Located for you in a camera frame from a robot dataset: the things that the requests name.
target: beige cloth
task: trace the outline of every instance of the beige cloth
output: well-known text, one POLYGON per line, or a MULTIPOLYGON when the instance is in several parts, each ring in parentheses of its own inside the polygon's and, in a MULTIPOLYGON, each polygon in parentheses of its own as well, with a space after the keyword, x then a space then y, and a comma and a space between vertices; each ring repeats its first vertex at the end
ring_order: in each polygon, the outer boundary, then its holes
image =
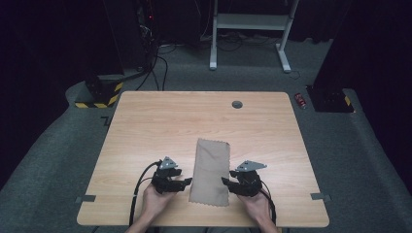
POLYGON ((199 139, 196 147, 190 202, 225 207, 229 205, 227 186, 222 177, 229 178, 230 145, 225 142, 199 139))

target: hand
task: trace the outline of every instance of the hand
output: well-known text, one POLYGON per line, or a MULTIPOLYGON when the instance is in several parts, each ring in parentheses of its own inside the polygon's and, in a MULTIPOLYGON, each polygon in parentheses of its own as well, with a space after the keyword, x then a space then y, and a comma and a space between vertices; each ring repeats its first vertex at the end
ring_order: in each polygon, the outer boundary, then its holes
POLYGON ((163 212, 167 204, 177 192, 158 193, 152 184, 149 184, 143 193, 143 210, 139 218, 127 229, 127 233, 145 232, 152 222, 163 212))
POLYGON ((253 197, 241 195, 237 195, 237 197, 243 202, 246 212, 257 223, 263 233, 278 232, 270 217, 269 200, 262 193, 259 192, 253 197))
POLYGON ((143 193, 143 211, 142 215, 156 218, 166 208, 170 200, 177 192, 158 193, 155 186, 149 184, 143 193))

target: yellow black hazard tape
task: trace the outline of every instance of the yellow black hazard tape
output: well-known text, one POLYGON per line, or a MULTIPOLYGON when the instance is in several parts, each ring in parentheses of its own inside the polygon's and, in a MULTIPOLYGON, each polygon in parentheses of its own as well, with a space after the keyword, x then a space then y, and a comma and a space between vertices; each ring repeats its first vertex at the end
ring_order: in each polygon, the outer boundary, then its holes
POLYGON ((86 108, 111 108, 115 105, 116 101, 119 98, 119 93, 121 88, 123 87, 123 83, 117 83, 110 88, 108 91, 104 93, 103 100, 92 100, 92 101, 76 101, 75 105, 78 108, 86 109, 86 108))

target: wooden table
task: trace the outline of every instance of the wooden table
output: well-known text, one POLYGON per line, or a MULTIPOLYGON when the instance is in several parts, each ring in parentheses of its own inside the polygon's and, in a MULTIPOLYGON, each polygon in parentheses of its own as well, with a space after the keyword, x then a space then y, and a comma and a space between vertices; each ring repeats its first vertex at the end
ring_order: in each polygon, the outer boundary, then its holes
MULTIPOLYGON (((199 138, 230 144, 230 170, 244 160, 267 164, 257 170, 276 205, 279 227, 325 227, 323 200, 289 96, 283 92, 126 91, 91 177, 78 215, 81 225, 127 225, 134 187, 152 162, 172 158, 182 176, 193 175, 199 138), (243 107, 235 109, 233 101, 243 107)), ((151 177, 155 166, 147 173, 151 177)), ((138 195, 139 216, 144 188, 138 195)), ((157 226, 255 226, 236 195, 229 207, 189 202, 190 186, 178 193, 157 226)))

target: white metal stand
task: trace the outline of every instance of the white metal stand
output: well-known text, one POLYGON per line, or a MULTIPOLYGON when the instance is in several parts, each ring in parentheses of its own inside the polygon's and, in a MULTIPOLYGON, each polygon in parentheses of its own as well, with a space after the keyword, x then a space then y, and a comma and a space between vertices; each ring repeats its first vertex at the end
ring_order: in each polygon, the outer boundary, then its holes
POLYGON ((213 38, 210 52, 210 69, 218 68, 217 37, 218 28, 231 29, 256 29, 256 30, 275 30, 284 31, 281 44, 276 44, 276 51, 282 62, 285 73, 291 71, 288 59, 285 54, 285 45, 291 31, 294 14, 299 0, 293 0, 292 9, 287 16, 267 16, 267 15, 239 15, 239 14, 218 14, 218 0, 215 0, 213 16, 213 38))

